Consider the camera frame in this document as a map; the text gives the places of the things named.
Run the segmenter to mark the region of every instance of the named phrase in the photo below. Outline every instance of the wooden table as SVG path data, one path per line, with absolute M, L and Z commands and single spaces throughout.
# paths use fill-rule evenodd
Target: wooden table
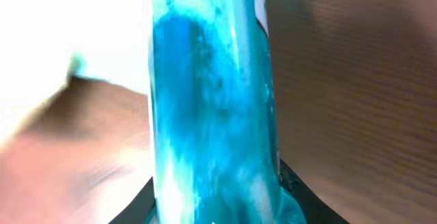
M 437 0 L 267 1 L 282 158 L 351 223 L 435 223 Z M 77 179 L 134 169 L 146 172 L 144 184 L 150 169 L 117 155 L 148 151 L 146 108 L 144 96 L 121 87 L 73 80 L 0 158 L 0 177 L 15 176 L 0 187 L 15 199 L 9 215 L 41 206 L 38 196 L 20 200 L 36 186 L 4 190 L 19 180 L 74 200 L 64 212 L 86 201 L 61 193 L 92 188 Z M 45 203 L 34 216 L 62 220 L 55 201 Z

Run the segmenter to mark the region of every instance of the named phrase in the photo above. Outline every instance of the blue liquid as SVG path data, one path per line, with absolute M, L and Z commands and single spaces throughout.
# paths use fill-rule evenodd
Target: blue liquid
M 275 171 L 270 56 L 253 0 L 152 1 L 160 223 L 305 223 Z

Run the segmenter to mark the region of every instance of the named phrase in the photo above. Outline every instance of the wood grain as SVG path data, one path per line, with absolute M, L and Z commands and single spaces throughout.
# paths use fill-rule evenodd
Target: wood grain
M 352 223 L 435 223 L 436 4 L 267 2 L 285 161 Z

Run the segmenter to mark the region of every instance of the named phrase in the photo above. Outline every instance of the blue glass bottle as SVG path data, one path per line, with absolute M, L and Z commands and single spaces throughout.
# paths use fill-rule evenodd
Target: blue glass bottle
M 277 178 L 264 1 L 152 2 L 159 222 L 305 223 Z

